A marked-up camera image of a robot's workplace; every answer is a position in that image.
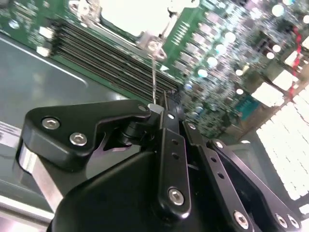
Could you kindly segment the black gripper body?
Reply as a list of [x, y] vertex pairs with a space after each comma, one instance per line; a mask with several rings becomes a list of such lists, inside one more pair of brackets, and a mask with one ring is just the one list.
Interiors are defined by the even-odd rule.
[[203, 178], [189, 180], [186, 156], [142, 152], [72, 189], [51, 232], [239, 232]]

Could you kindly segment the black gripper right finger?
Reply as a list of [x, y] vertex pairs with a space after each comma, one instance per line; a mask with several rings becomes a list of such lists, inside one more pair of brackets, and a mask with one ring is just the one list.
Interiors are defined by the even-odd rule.
[[299, 232], [300, 220], [222, 141], [183, 122], [194, 215], [205, 232]]

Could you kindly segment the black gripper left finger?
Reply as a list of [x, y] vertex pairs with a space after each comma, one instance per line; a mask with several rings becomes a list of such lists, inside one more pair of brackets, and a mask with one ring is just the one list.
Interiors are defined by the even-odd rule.
[[186, 156], [183, 120], [175, 92], [165, 92], [158, 104], [117, 100], [35, 108], [25, 116], [16, 161], [56, 211], [64, 197], [86, 181], [93, 156], [132, 145], [158, 155]]

